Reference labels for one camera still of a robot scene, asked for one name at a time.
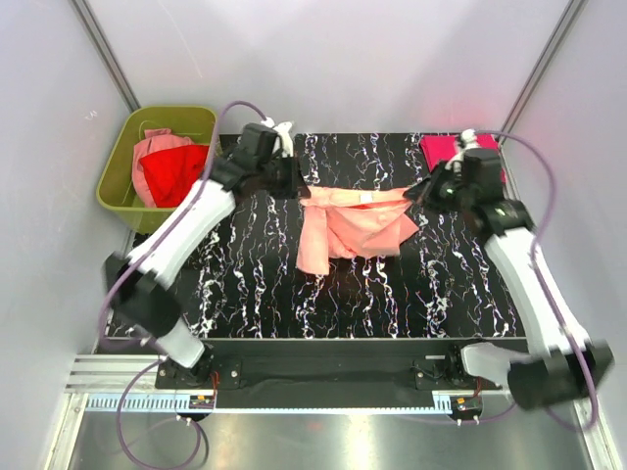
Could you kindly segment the salmon pink t shirt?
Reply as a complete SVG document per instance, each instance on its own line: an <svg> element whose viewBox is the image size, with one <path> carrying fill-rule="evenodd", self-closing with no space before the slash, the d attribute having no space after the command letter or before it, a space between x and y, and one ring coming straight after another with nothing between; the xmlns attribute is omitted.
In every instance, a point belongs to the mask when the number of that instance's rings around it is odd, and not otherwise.
<svg viewBox="0 0 627 470"><path fill-rule="evenodd" d="M395 257L418 232L407 215L405 190L367 191L310 187L296 266L304 273L327 275L332 259Z"/></svg>

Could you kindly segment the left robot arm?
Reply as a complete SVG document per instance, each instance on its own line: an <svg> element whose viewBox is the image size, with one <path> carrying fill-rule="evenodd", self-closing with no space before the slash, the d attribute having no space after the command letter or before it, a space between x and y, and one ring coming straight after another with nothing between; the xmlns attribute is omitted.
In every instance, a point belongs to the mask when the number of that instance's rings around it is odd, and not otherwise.
<svg viewBox="0 0 627 470"><path fill-rule="evenodd" d="M128 255L104 263L105 306L140 328L177 365L192 388L211 378L214 354L182 317L172 285L187 259L237 205L259 191L279 199L308 195L294 155L293 122L266 119L244 126L237 144L208 162L208 174L193 183L181 205Z"/></svg>

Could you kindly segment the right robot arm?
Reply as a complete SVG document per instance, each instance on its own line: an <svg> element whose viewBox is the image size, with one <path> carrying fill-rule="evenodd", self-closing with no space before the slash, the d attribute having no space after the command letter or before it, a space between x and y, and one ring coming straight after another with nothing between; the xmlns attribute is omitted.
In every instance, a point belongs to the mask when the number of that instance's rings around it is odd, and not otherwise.
<svg viewBox="0 0 627 470"><path fill-rule="evenodd" d="M430 211L464 216L505 281L525 333L526 352L486 341L458 348L445 363L446 379L461 389L478 378L504 386L525 410L589 400L597 412L597 387L613 353L572 314L541 252L541 230L522 202L506 196L502 173L496 151L473 148L438 163L404 194Z"/></svg>

